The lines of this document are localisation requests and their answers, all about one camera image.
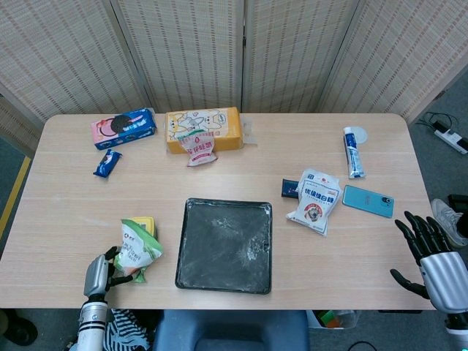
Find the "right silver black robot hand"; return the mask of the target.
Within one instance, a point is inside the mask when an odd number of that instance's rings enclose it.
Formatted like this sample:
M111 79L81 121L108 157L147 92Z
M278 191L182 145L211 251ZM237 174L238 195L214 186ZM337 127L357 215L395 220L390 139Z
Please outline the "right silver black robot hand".
M432 217L423 218L405 211L409 224L397 219L423 279L411 282L395 268L390 269L394 280L405 290L431 301L433 307L446 314L467 312L467 267L461 255L452 249L447 233Z

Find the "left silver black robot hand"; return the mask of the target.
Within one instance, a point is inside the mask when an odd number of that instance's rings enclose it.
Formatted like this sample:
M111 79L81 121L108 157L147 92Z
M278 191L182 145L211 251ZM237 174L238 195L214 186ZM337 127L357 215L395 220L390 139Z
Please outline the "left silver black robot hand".
M104 254L97 256L88 266L86 271L83 294L104 297L111 287L131 282L133 276L114 276L116 267L114 260L121 251L120 246L112 246Z

